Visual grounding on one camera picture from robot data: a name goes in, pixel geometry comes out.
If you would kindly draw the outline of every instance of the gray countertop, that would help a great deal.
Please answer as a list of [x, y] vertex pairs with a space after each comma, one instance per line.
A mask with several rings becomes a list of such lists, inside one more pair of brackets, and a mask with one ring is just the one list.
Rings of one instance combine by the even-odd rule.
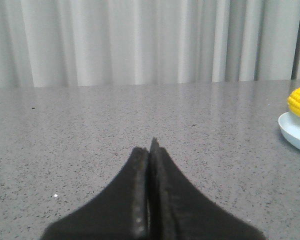
[[39, 239], [152, 137], [222, 208], [269, 239], [300, 240], [300, 151], [278, 126], [297, 87], [282, 80], [0, 89], [0, 240]]

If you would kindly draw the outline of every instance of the curtain fold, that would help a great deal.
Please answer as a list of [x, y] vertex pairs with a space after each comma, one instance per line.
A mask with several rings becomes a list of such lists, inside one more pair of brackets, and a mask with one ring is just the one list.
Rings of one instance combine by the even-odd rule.
[[299, 25], [300, 0], [0, 0], [0, 88], [290, 79]]

